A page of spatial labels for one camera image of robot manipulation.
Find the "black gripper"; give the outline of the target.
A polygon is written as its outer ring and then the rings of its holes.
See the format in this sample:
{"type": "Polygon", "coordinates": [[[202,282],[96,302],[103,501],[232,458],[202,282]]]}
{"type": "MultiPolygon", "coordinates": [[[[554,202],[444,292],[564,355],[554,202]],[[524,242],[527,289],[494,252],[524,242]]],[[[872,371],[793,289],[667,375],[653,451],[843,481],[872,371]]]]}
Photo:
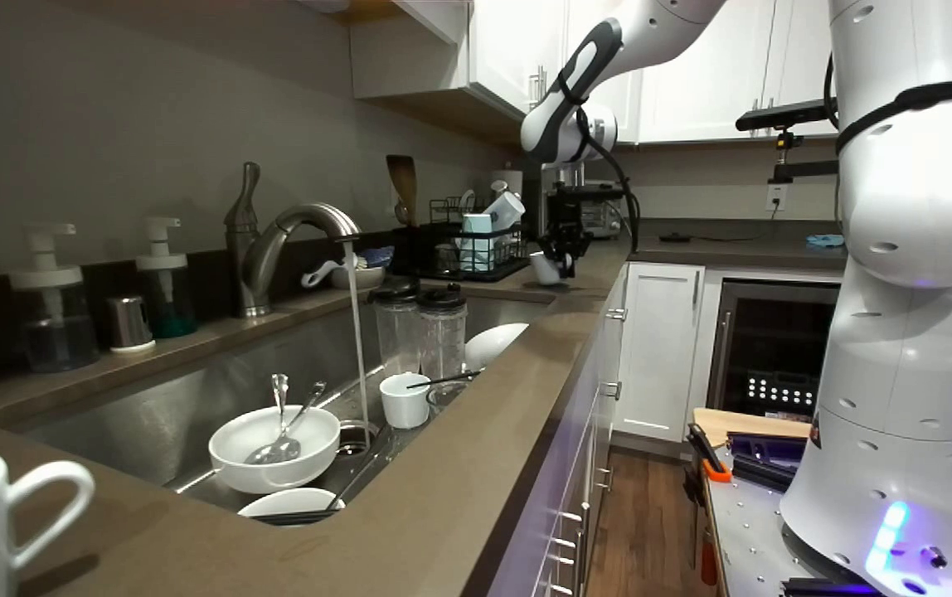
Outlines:
{"type": "Polygon", "coordinates": [[[561,166],[544,196],[544,235],[537,245],[561,279],[571,279],[590,242],[617,239],[624,189],[587,182],[580,166],[561,166]]]}

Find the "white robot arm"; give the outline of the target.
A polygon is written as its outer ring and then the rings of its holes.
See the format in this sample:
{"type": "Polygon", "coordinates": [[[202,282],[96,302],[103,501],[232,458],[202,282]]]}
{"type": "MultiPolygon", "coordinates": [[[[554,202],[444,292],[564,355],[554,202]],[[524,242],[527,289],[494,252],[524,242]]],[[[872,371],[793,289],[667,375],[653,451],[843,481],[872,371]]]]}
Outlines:
{"type": "Polygon", "coordinates": [[[780,517],[882,597],[952,597],[952,0],[829,0],[846,269],[780,517]]]}

